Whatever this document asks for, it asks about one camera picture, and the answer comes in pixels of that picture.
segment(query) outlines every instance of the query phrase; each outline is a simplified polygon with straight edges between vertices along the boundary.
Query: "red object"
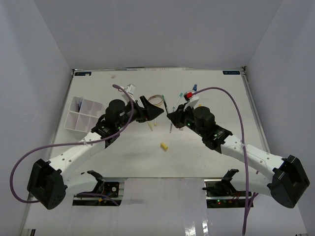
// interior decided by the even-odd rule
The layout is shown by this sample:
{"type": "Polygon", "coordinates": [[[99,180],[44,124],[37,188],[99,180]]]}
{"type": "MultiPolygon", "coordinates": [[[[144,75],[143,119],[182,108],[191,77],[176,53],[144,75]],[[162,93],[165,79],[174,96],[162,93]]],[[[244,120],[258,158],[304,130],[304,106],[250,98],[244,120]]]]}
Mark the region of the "red object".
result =
{"type": "Polygon", "coordinates": [[[187,98],[191,98],[192,97],[192,92],[187,93],[187,98]]]}

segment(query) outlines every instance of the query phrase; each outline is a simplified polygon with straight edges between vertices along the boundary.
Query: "white table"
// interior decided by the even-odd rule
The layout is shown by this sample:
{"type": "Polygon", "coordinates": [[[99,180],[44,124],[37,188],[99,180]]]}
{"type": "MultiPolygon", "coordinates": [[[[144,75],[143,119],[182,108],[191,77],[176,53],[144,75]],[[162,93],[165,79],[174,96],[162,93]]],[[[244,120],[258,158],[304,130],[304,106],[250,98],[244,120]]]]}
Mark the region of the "white table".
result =
{"type": "MultiPolygon", "coordinates": [[[[137,87],[135,98],[141,95],[149,98],[163,93],[169,109],[173,107],[179,94],[191,90],[194,84],[198,84],[198,89],[224,88],[232,94],[239,106],[246,143],[266,148],[263,145],[261,127],[257,125],[251,109],[246,82],[242,75],[223,75],[222,71],[187,69],[92,71],[91,76],[74,76],[55,143],[78,141],[63,127],[74,96],[107,105],[112,99],[122,99],[121,93],[112,88],[112,84],[126,86],[130,83],[137,87]]],[[[226,94],[211,90],[200,93],[199,96],[199,104],[210,108],[220,126],[241,137],[236,110],[226,94]]],[[[209,150],[201,138],[187,128],[183,131],[173,128],[170,134],[169,127],[170,121],[165,113],[157,118],[157,126],[153,126],[153,132],[145,123],[132,123],[115,143],[78,168],[74,175],[95,170],[104,177],[204,178],[222,177],[229,169],[244,171],[242,162],[209,150]],[[160,148],[161,142],[168,145],[167,151],[160,148]]],[[[66,149],[67,147],[54,148],[51,157],[61,154],[66,149]]],[[[250,168],[250,172],[254,173],[255,170],[250,168]]],[[[59,235],[86,235],[87,232],[89,235],[193,235],[193,229],[207,235],[203,228],[208,219],[208,230],[211,235],[241,235],[244,210],[240,208],[207,210],[200,185],[202,182],[197,179],[130,179],[125,184],[124,199],[130,200],[136,196],[142,199],[144,204],[122,204],[116,208],[72,207],[70,196],[62,202],[63,206],[51,211],[39,204],[32,205],[25,228],[37,229],[36,236],[49,235],[49,232],[54,234],[58,232],[59,235]],[[126,189],[127,192],[134,192],[135,189],[138,191],[134,193],[135,195],[129,195],[126,194],[126,189]]],[[[287,209],[270,197],[257,197],[249,217],[247,235],[284,236],[305,232],[298,207],[287,209]]]]}

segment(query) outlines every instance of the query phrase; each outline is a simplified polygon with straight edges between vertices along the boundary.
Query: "black label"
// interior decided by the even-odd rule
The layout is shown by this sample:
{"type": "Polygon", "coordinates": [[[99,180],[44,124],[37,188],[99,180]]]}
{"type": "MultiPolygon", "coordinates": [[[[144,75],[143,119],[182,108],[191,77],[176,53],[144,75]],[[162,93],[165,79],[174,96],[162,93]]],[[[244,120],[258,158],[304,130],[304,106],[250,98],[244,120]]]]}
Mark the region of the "black label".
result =
{"type": "Polygon", "coordinates": [[[75,72],[74,76],[90,76],[92,72],[75,72]]]}
{"type": "Polygon", "coordinates": [[[238,70],[224,70],[223,75],[240,75],[238,70]]]}

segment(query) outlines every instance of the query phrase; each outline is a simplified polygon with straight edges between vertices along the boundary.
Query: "yellow object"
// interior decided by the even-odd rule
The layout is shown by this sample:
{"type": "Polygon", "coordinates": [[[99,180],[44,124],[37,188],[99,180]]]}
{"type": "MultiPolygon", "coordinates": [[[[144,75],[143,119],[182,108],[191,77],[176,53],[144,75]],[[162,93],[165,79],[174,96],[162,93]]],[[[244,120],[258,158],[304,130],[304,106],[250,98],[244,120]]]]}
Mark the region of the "yellow object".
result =
{"type": "Polygon", "coordinates": [[[166,151],[168,149],[168,146],[165,143],[161,143],[161,148],[166,151]]]}
{"type": "Polygon", "coordinates": [[[149,126],[150,130],[153,131],[151,123],[150,122],[147,122],[147,123],[148,123],[148,126],[149,126]]]}

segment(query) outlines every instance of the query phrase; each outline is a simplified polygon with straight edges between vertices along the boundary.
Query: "yellow block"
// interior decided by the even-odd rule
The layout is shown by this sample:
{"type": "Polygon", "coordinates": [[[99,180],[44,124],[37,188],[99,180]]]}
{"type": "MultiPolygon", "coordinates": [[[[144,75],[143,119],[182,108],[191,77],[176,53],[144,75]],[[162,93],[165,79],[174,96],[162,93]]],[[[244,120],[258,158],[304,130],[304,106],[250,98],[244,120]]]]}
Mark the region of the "yellow block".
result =
{"type": "Polygon", "coordinates": [[[161,143],[161,148],[166,151],[168,149],[168,146],[165,143],[161,143]]]}

